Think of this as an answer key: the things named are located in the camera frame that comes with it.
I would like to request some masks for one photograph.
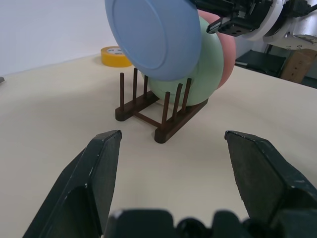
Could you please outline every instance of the green plate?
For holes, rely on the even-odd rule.
[[[222,46],[217,34],[211,35],[206,32],[209,24],[201,17],[199,19],[203,41],[202,51],[200,59],[193,72],[191,72],[186,78],[172,82],[158,81],[153,78],[149,78],[150,89],[162,100],[165,97],[165,93],[170,92],[170,102],[174,103],[177,86],[181,83],[183,84],[180,97],[181,104],[184,98],[187,78],[192,79],[192,85],[187,101],[188,106],[202,103],[208,99],[219,85],[223,72]]]

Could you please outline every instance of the tape roll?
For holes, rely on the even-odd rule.
[[[101,49],[101,61],[109,67],[129,67],[132,63],[124,55],[120,47],[110,46]]]

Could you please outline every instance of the beige table surface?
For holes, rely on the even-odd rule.
[[[98,133],[121,129],[112,210],[164,208],[211,223],[218,209],[247,216],[224,133],[270,140],[317,186],[317,90],[236,67],[220,90],[166,144],[154,128],[114,119],[120,71],[98,57],[6,77],[0,85],[0,237],[22,237],[65,166]],[[147,115],[160,120],[162,107]]]

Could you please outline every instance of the robotic hand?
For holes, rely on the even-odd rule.
[[[220,16],[207,29],[288,50],[317,51],[317,0],[191,0]]]

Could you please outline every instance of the blue plate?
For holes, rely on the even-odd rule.
[[[189,0],[105,0],[112,33],[128,59],[155,80],[174,81],[196,66],[202,46]]]

